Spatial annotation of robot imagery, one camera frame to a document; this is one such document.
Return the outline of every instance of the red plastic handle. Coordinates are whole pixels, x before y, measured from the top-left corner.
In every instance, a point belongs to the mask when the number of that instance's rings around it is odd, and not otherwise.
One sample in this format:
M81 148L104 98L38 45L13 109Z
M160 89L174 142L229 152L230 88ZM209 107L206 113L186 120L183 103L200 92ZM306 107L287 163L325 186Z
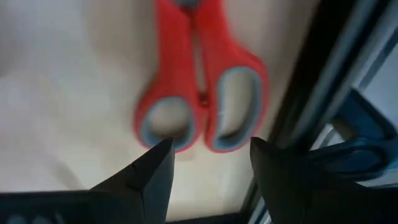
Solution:
M266 112L267 104L267 71L262 62L242 49L232 38L226 24L221 0L201 0L194 11L195 28L199 35L203 51L203 66L206 76L209 102L209 120L206 127L205 141L207 146L216 152L231 152L239 149L249 141L249 138L258 130ZM259 85L258 118L252 120L255 125L249 133L246 133L245 141L240 141L235 146L225 150L215 147L218 138L219 117L219 81L225 75L225 71L234 67L250 68L257 73L256 84Z
M170 97L179 97L190 108L193 137L176 151L189 148L203 128L203 109L200 106L193 60L192 20L169 0L157 0L157 27L159 35L159 72L137 106L134 129L147 147L157 142L145 140L143 127L151 108Z

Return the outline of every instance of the red scissors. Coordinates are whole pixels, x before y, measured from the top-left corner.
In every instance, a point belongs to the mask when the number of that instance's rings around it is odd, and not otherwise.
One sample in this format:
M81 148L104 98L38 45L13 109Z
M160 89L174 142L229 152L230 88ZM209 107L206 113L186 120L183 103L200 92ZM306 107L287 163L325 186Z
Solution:
M228 31L222 0L156 0L159 35L159 72L135 113L134 130L141 143L155 146L160 138L150 132L149 114L168 100L188 106L190 121L184 137L175 139L176 152L188 149L205 128L206 145L215 152L239 149L258 129L267 103L267 70L253 54L240 47ZM193 31L203 56L207 92L200 97L195 78ZM254 83L253 103L243 126L236 133L220 136L225 77L242 70Z

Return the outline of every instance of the scissor handle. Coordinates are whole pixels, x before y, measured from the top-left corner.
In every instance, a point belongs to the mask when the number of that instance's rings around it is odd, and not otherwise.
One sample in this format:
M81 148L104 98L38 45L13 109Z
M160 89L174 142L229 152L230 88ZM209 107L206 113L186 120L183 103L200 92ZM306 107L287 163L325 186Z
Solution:
M174 141L175 151L180 152L195 142L203 125L203 110L196 91L192 22L170 0L157 0L156 14L160 49L159 71L137 106L134 129L143 145L155 146L161 142L161 138L150 131L151 111L170 99L181 100L189 108L191 118L187 133Z
M207 146L215 152L231 152L249 141L258 130L266 112L267 70L262 62L240 47L231 37L223 13L222 0L201 0L193 11L195 28L203 54L208 89ZM252 108L243 127L228 137L220 135L223 120L223 82L235 70L249 71L254 83Z

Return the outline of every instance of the scissors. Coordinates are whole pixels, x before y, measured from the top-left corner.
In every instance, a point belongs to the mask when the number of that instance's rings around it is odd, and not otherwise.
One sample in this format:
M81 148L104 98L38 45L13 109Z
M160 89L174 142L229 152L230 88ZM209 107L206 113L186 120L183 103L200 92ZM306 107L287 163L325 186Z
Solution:
M181 101L189 108L187 132L174 139L175 152L188 149L205 129L205 142L214 152L231 152L257 131L266 111L267 70L229 34L222 0L156 0L159 71L138 103L134 131L146 147L161 138L150 131L149 115L162 103ZM197 88L193 58L193 31L199 38L207 91ZM250 74L254 92L249 114L234 134L223 137L223 82L236 72Z

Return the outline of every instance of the beige background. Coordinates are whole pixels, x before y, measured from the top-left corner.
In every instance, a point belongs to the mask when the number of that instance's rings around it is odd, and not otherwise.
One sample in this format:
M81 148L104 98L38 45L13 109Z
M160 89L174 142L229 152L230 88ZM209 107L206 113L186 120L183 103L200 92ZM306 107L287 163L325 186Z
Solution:
M224 1L269 67L266 137L317 0ZM146 151L131 118L158 64L153 3L0 0L0 191L88 189ZM177 156L168 219L235 212L251 179L247 146L220 155L200 139Z

